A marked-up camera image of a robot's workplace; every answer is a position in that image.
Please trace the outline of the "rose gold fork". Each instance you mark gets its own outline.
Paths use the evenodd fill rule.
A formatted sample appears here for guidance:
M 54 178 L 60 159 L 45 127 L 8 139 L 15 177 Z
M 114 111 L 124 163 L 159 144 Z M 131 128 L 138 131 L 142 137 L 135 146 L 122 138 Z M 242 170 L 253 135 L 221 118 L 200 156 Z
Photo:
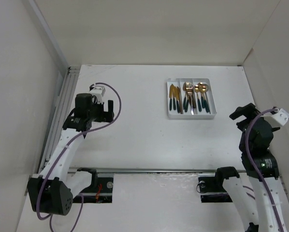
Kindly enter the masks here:
M 193 105 L 193 109 L 196 109 L 196 100 L 195 100 L 195 96 L 194 96 L 194 87 L 192 83 L 189 83 L 189 89 L 190 89 L 190 93 L 191 93 L 191 99 L 192 99 L 192 105 Z

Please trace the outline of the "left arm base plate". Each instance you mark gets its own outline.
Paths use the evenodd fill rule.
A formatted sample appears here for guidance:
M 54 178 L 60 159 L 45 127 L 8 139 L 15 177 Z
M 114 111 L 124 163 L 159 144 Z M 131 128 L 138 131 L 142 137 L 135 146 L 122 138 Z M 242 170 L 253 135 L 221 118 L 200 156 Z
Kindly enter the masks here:
M 81 191 L 84 203 L 112 203 L 114 188 L 114 174 L 98 173 L 94 184 Z

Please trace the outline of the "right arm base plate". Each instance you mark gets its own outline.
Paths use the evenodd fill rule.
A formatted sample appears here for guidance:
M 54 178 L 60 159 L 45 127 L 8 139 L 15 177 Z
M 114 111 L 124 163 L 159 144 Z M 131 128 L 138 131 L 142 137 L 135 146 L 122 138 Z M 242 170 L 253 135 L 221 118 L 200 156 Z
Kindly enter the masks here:
M 214 176 L 199 176 L 196 191 L 200 194 L 201 203 L 232 203 L 231 197 Z

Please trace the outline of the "aluminium rail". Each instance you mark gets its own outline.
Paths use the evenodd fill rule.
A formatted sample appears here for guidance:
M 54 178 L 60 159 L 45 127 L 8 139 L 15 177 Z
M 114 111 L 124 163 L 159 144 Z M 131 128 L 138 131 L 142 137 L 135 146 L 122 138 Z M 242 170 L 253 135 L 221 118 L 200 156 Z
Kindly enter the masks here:
M 40 172 L 50 160 L 59 141 L 63 123 L 70 112 L 79 73 L 79 66 L 71 66 L 65 74 L 59 95 L 54 101 L 55 110 L 53 116 L 50 117 L 51 124 L 45 136 L 37 172 Z

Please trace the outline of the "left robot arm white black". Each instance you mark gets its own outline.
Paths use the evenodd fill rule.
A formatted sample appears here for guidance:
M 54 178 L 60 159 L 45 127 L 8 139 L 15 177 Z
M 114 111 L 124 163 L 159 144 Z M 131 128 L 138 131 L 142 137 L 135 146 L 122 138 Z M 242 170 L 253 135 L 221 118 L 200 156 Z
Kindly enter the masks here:
M 65 216 L 72 207 L 74 198 L 82 191 L 94 191 L 98 186 L 97 172 L 93 168 L 79 168 L 68 177 L 71 162 L 86 135 L 93 131 L 92 123 L 114 120 L 114 102 L 108 101 L 108 110 L 91 93 L 77 94 L 75 107 L 68 114 L 57 147 L 47 165 L 28 181 L 27 189 L 32 210 L 41 214 Z

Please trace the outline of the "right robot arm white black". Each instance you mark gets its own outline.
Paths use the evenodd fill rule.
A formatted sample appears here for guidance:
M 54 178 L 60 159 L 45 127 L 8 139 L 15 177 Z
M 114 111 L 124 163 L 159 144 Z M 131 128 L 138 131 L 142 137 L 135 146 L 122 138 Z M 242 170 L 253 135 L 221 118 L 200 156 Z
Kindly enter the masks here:
M 260 112 L 249 103 L 230 114 L 232 120 L 241 116 L 245 119 L 236 124 L 242 132 L 239 149 L 254 196 L 246 192 L 234 167 L 218 168 L 214 185 L 230 196 L 245 232 L 285 232 L 278 192 L 280 173 L 269 146 L 274 132 L 287 123 L 289 114 L 277 107 Z

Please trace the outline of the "rose gold knife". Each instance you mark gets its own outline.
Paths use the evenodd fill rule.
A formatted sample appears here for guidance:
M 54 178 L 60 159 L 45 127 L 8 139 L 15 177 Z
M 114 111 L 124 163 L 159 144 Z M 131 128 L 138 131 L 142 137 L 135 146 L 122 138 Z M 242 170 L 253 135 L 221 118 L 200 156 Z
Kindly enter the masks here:
M 181 96 L 179 97 L 179 105 L 180 105 L 180 114 L 183 114 L 184 113 L 184 108 L 183 108 L 183 104 L 182 104 L 182 98 Z

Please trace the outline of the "gold fork green handle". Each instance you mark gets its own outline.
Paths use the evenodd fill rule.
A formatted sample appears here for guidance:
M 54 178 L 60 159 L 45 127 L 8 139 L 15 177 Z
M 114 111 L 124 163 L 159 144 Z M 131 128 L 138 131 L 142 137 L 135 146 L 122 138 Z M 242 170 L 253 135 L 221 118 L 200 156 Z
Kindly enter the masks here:
M 184 110 L 185 112 L 187 112 L 188 106 L 191 104 L 191 95 L 192 95 L 190 82 L 185 82 L 184 91 L 185 91 Z
M 187 96 L 187 90 L 186 90 L 186 83 L 183 84 L 183 91 L 185 93 L 185 97 L 183 100 L 183 108 L 184 108 L 184 111 L 187 112 L 188 111 L 188 96 Z
M 193 94 L 193 86 L 190 82 L 186 82 L 186 92 L 189 98 L 189 103 L 191 108 L 193 108 L 193 99 L 192 99 L 192 94 Z

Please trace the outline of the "white cutlery tray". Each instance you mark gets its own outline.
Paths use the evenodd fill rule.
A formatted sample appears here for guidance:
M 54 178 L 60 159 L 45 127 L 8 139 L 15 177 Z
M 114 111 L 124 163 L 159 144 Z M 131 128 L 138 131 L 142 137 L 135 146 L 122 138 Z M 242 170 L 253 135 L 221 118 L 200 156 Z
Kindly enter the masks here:
M 173 86 L 179 87 L 180 88 L 180 93 L 181 93 L 181 98 L 182 98 L 182 104 L 183 104 L 183 100 L 185 97 L 185 93 L 183 91 L 183 84 L 185 82 L 190 82 L 193 84 L 193 87 L 195 85 L 198 85 L 199 82 L 205 83 L 208 85 L 209 90 L 207 92 L 207 97 L 209 100 L 209 106 L 210 106 L 210 111 L 211 113 L 207 113 L 205 108 L 202 108 L 202 111 L 199 112 L 198 111 L 198 105 L 197 105 L 197 97 L 194 91 L 194 96 L 195 96 L 195 100 L 196 100 L 196 106 L 197 108 L 194 109 L 194 115 L 191 114 L 191 106 L 188 106 L 188 111 L 185 112 L 183 114 L 179 114 L 178 111 L 175 111 L 174 108 L 169 111 L 169 88 L 170 85 L 173 84 Z M 167 103 L 168 103 L 168 117 L 170 119 L 213 119 L 215 117 L 215 115 L 217 114 L 216 108 L 215 108 L 215 104 L 214 104 L 214 99 L 213 99 L 213 94 L 212 94 L 212 90 L 211 90 L 211 85 L 210 85 L 210 81 L 209 79 L 206 78 L 177 78 L 177 79 L 168 79 L 167 80 Z M 201 101 L 201 94 L 200 92 L 198 93 L 200 101 Z

